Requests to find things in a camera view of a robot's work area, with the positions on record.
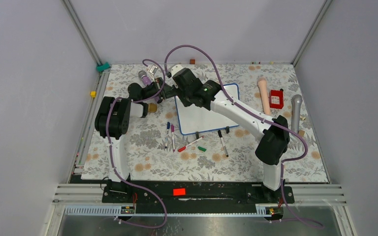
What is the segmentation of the blue framed whiteboard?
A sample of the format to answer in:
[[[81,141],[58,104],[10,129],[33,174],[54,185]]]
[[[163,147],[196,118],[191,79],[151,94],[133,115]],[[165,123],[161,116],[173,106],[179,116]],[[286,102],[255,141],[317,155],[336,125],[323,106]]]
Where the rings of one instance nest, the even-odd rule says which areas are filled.
[[[227,117],[205,108],[191,105],[184,107],[178,97],[175,97],[179,129],[182,135],[191,135],[197,132],[212,132],[227,127],[237,127],[237,123]]]

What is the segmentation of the green marker cap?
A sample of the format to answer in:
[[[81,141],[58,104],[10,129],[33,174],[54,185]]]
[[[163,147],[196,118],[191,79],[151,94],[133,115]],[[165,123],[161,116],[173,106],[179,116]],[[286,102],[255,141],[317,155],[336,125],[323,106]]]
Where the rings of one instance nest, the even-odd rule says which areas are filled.
[[[202,151],[202,152],[206,152],[206,150],[207,150],[206,148],[204,148],[204,147],[200,147],[200,146],[198,146],[197,148],[198,148],[200,151]]]

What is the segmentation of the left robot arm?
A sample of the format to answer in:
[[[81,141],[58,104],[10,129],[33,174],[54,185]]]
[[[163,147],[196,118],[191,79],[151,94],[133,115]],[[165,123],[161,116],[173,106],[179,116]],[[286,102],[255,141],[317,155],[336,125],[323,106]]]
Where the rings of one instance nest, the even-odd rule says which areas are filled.
[[[130,170],[125,151],[126,133],[131,118],[145,118],[154,113],[157,103],[147,103],[150,99],[162,102],[180,95],[180,90],[157,78],[145,87],[132,83],[127,88],[127,98],[105,96],[94,120],[95,130],[103,138],[109,153],[108,179],[115,183],[114,196],[121,202],[132,198],[130,187]]]

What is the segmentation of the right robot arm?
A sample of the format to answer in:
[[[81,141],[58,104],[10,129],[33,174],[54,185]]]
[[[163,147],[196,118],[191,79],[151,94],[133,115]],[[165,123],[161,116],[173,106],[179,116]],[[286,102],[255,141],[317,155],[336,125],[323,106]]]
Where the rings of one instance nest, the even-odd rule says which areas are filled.
[[[262,195],[266,201],[276,202],[282,196],[281,156],[290,141],[287,120],[251,109],[221,85],[208,80],[201,82],[188,68],[177,65],[171,69],[176,83],[177,97],[185,107],[198,107],[218,113],[248,130],[258,139],[256,157],[263,163],[264,178]]]

